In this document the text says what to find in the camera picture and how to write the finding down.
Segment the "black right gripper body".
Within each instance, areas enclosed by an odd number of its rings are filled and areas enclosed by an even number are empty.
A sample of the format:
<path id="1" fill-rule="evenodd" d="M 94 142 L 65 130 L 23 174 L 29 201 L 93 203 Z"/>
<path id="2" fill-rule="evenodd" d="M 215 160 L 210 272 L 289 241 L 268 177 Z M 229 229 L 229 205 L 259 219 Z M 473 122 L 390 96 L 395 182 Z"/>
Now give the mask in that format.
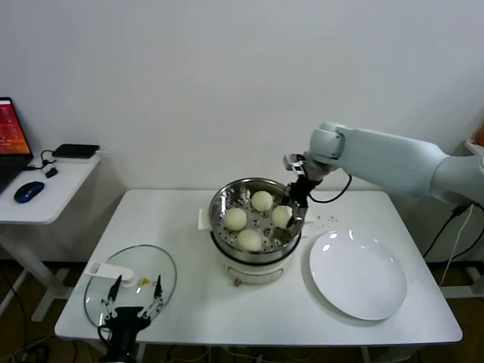
<path id="1" fill-rule="evenodd" d="M 289 183 L 288 192 L 292 196 L 293 205 L 308 206 L 308 198 L 316 182 L 306 177 L 299 177 L 295 182 Z"/>

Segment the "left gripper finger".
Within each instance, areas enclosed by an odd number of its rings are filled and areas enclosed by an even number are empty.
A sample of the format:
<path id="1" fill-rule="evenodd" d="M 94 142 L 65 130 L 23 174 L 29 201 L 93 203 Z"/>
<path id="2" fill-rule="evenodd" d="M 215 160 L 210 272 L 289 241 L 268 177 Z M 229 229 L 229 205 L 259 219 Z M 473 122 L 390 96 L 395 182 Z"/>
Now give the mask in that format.
<path id="1" fill-rule="evenodd" d="M 154 288 L 152 301 L 145 306 L 137 316 L 144 320 L 153 321 L 163 309 L 163 290 L 161 284 L 161 276 L 158 275 L 157 282 Z"/>
<path id="2" fill-rule="evenodd" d="M 113 305 L 116 302 L 116 298 L 119 292 L 119 288 L 122 282 L 122 275 L 119 275 L 114 284 L 110 287 L 108 294 L 101 300 L 101 305 L 104 307 L 105 316 L 104 320 L 108 321 L 113 318 Z"/>

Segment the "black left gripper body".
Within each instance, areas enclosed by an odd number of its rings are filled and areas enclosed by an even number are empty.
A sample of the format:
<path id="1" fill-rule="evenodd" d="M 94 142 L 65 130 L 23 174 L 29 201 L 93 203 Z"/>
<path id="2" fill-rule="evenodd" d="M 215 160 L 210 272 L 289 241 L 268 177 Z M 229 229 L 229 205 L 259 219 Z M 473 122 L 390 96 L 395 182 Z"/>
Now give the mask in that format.
<path id="1" fill-rule="evenodd" d="M 111 332 L 129 332 L 137 334 L 150 326 L 150 319 L 144 317 L 144 308 L 141 306 L 118 307 L 115 316 L 107 316 L 104 327 Z"/>

